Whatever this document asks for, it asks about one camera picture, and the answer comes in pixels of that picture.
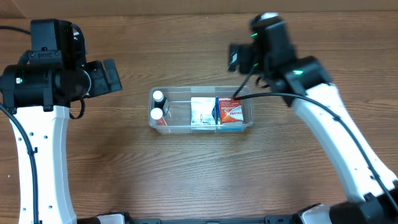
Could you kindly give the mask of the dark bottle white cap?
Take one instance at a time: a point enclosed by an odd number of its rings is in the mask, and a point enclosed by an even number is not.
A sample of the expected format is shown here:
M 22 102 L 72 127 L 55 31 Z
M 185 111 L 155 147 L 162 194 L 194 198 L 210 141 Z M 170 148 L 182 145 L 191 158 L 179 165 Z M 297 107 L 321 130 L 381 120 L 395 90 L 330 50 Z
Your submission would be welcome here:
M 169 101 L 166 96 L 159 90 L 156 90 L 152 94 L 152 99 L 154 101 L 154 107 L 162 110 L 165 116 L 169 112 Z

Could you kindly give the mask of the red bottle white cap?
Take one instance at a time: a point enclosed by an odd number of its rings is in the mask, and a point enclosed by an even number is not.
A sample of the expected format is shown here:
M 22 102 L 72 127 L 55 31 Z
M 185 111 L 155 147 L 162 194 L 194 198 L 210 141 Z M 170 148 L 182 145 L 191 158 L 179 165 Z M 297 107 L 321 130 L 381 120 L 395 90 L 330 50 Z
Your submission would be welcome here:
M 153 119 L 158 126 L 166 126 L 167 123 L 164 119 L 163 111 L 160 108 L 153 108 L 150 111 L 150 117 Z

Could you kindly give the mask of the red packet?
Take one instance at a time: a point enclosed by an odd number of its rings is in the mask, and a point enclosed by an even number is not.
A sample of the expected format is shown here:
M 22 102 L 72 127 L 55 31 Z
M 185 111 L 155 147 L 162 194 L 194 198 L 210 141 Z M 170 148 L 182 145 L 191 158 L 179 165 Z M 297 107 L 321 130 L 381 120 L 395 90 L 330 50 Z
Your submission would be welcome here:
M 221 124 L 243 124 L 243 107 L 240 100 L 233 98 L 218 98 Z

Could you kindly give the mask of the white blue box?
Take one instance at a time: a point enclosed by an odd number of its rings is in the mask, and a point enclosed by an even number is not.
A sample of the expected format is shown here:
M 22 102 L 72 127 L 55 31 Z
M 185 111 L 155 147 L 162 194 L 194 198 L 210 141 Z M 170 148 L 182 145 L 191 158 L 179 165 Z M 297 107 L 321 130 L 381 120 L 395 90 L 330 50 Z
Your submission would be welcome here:
M 192 97 L 190 102 L 192 126 L 207 126 L 216 124 L 215 97 Z

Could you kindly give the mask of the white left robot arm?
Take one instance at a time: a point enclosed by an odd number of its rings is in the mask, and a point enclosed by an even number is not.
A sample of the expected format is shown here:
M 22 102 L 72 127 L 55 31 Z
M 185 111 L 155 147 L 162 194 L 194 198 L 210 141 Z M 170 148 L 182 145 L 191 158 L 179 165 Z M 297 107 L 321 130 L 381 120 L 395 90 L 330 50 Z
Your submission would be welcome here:
M 1 75 L 1 110 L 14 131 L 20 223 L 77 223 L 68 183 L 67 129 L 74 101 L 120 91 L 115 62 L 88 62 L 81 29 L 69 21 L 30 23 L 32 48 Z

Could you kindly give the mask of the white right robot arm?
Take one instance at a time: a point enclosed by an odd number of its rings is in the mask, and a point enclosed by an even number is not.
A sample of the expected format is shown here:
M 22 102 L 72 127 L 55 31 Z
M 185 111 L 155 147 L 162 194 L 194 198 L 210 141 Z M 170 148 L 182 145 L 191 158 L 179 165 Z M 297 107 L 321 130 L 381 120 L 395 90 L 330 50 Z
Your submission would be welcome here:
M 280 96 L 318 139 L 340 178 L 346 201 L 309 206 L 293 223 L 396 223 L 397 176 L 373 151 L 319 60 L 299 58 L 275 12 L 250 23 L 253 42 L 231 44 L 229 71 L 257 75 L 266 96 Z

